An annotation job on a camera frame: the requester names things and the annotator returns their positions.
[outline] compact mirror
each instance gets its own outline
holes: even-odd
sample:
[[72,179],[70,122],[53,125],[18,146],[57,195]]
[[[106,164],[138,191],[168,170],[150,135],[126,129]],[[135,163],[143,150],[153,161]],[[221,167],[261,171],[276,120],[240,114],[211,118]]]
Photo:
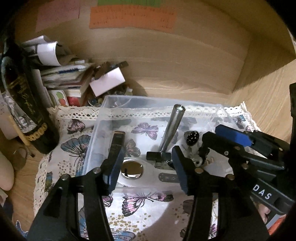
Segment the compact mirror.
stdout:
[[122,164],[121,174],[130,179],[140,178],[143,174],[143,166],[134,160],[127,160]]

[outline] metal cylinder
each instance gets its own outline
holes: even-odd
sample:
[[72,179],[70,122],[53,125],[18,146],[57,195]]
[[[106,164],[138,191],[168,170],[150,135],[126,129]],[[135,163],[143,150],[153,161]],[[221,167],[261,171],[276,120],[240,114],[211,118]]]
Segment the metal cylinder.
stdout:
[[172,141],[178,126],[181,122],[181,119],[184,115],[185,107],[181,104],[175,104],[174,108],[172,110],[172,113],[170,115],[170,120],[168,122],[168,125],[165,129],[165,133],[163,135],[163,139],[161,140],[160,146],[159,146],[159,152],[166,152],[168,145]]

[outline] lace trim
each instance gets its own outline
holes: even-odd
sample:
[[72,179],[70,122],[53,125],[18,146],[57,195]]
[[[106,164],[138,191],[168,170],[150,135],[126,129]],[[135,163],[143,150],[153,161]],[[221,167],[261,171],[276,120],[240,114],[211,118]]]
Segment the lace trim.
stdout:
[[[129,109],[110,109],[103,110],[103,108],[96,108],[96,107],[63,107],[58,106],[56,108],[49,108],[49,114],[53,122],[59,128],[60,133],[62,133],[62,128],[66,128],[63,125],[64,120],[66,119],[78,119],[78,120],[96,120],[97,115],[100,111],[100,114],[112,114],[112,118],[114,119],[123,119],[126,117],[130,117],[131,110]],[[133,109],[132,116],[135,117],[167,117],[171,114],[171,107],[166,107],[162,109],[155,109],[155,108],[147,108],[147,109]],[[227,114],[230,117],[236,117],[239,115],[243,115],[244,118],[250,123],[250,130],[259,130],[255,121],[252,119],[252,115],[250,112],[247,111],[247,107],[245,103],[241,103],[239,106],[236,107],[225,107],[223,108],[212,108],[212,107],[202,107],[202,106],[190,106],[186,108],[186,112],[184,116],[203,116],[203,115],[212,115],[215,112],[218,113],[220,117],[226,117]],[[251,153],[256,154],[254,150],[248,150]],[[47,164],[50,159],[50,154],[44,156],[39,164],[38,173],[36,175],[35,181],[35,189],[34,189],[34,214],[36,215],[40,206],[42,205],[43,201],[45,200],[47,193],[44,192],[45,188],[45,181],[46,181],[46,173],[47,173]]]

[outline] orange sticky note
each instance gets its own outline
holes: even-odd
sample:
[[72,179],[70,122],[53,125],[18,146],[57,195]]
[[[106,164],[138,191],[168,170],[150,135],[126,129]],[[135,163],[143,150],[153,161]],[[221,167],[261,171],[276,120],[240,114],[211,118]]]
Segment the orange sticky note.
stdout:
[[39,7],[36,32],[79,18],[79,0],[54,0]]
[[104,5],[91,8],[89,28],[146,28],[172,33],[176,12],[141,5]]

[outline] transparent plastic box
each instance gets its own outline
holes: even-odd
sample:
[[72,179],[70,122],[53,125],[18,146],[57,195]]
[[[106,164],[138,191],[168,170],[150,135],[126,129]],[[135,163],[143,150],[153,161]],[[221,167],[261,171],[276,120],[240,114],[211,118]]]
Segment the transparent plastic box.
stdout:
[[[181,104],[186,108],[184,116],[174,136],[168,152],[174,145],[182,147],[185,156],[190,157],[189,148],[186,146],[184,133],[186,131],[198,131],[200,134],[199,146],[201,145],[202,134],[211,131],[223,124],[237,129],[235,122],[227,114],[220,104],[207,104],[184,100],[162,99],[143,96],[106,96],[94,126],[93,134],[86,153],[83,174],[86,174],[95,167],[100,167],[108,157],[109,148],[115,130],[126,133],[124,148],[126,157],[140,158],[146,161],[147,151],[157,151],[161,138],[166,129],[171,111],[175,104]],[[147,189],[155,191],[172,191],[179,185],[171,186],[155,185]],[[135,193],[137,187],[125,187],[118,183],[114,192]]]

